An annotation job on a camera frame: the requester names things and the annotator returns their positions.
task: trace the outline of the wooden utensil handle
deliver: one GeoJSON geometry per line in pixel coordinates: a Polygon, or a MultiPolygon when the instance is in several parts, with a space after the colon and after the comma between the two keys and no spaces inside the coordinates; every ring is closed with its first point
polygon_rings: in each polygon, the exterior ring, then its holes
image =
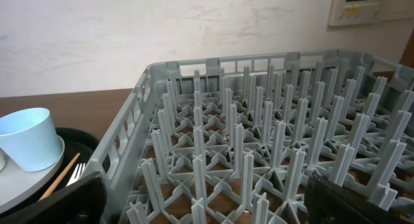
{"type": "Polygon", "coordinates": [[[46,190],[46,192],[41,196],[39,201],[42,200],[42,199],[45,199],[46,197],[48,197],[49,195],[51,195],[53,193],[55,188],[59,185],[60,181],[65,177],[67,172],[72,168],[73,164],[76,162],[76,160],[78,159],[79,156],[80,156],[80,153],[77,153],[75,155],[75,157],[73,157],[73,159],[70,161],[70,163],[65,167],[65,169],[59,174],[59,176],[49,186],[49,188],[46,190]]]}

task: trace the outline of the dish rack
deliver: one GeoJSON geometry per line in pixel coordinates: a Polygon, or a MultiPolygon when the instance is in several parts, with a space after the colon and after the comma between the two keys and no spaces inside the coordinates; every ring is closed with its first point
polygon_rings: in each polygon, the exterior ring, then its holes
{"type": "Polygon", "coordinates": [[[385,210],[413,204],[413,81],[354,50],[154,63],[83,176],[103,173],[102,223],[303,223],[312,173],[385,210]],[[212,208],[218,196],[236,206],[212,208]],[[174,215],[182,198],[190,207],[174,215]]]}

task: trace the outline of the light blue cup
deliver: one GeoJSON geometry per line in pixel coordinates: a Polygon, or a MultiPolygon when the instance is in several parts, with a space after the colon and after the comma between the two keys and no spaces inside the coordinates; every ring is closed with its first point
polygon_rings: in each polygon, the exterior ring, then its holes
{"type": "Polygon", "coordinates": [[[62,152],[50,112],[40,107],[0,118],[0,148],[27,172],[52,166],[62,152]]]}

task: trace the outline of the white fork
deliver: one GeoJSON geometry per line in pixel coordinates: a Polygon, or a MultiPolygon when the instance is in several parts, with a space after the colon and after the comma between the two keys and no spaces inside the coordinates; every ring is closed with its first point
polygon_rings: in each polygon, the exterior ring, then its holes
{"type": "Polygon", "coordinates": [[[81,176],[83,170],[85,169],[85,163],[78,163],[75,167],[75,170],[73,171],[73,174],[71,178],[69,179],[69,182],[66,186],[69,186],[73,183],[75,183],[81,176]]]}

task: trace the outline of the yellow sticker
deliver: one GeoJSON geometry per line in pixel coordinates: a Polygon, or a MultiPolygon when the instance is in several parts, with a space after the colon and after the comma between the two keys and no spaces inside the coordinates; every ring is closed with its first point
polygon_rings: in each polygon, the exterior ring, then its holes
{"type": "Polygon", "coordinates": [[[357,8],[357,7],[355,7],[355,8],[345,8],[345,10],[343,10],[343,12],[345,14],[357,14],[357,13],[360,12],[360,8],[357,8]]]}

